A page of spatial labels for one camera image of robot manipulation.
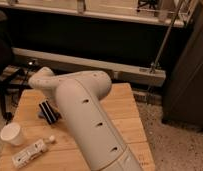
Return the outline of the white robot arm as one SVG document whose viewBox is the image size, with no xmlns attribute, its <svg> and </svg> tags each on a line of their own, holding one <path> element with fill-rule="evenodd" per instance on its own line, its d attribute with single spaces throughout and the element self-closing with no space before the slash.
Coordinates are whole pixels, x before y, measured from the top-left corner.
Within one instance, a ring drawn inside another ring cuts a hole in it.
<svg viewBox="0 0 203 171">
<path fill-rule="evenodd" d="M 43 67 L 29 85 L 58 110 L 91 171 L 143 171 L 100 103 L 112 88 L 106 72 L 56 75 Z"/>
</svg>

